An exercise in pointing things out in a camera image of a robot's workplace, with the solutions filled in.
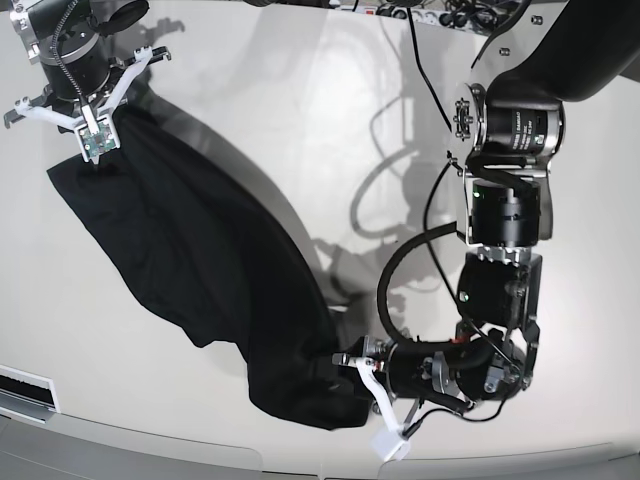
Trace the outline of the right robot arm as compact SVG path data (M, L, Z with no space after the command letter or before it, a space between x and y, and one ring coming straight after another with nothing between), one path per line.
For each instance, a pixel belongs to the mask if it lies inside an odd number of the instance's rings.
M101 21L91 1L3 1L28 59L40 64L52 93L64 102L89 101L132 64L107 53L105 41L138 22L147 1L127 1Z

